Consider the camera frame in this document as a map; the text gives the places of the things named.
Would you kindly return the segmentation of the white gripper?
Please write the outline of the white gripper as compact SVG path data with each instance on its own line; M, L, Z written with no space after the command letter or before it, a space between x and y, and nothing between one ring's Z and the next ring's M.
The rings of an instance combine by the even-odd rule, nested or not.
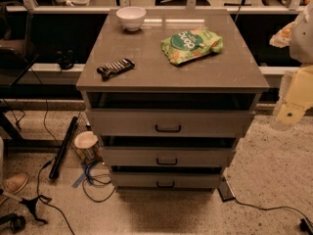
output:
M294 127L313 107L313 65L286 71L281 79L279 100L273 110L271 126L280 131Z

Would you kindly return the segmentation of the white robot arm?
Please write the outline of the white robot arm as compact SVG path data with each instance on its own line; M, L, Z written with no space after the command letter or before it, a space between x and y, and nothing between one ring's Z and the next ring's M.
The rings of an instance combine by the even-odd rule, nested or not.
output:
M270 44L280 48L289 46L291 58L300 62L297 71L286 71L283 75L279 100L273 110L272 127L286 131L313 107L313 3L279 30Z

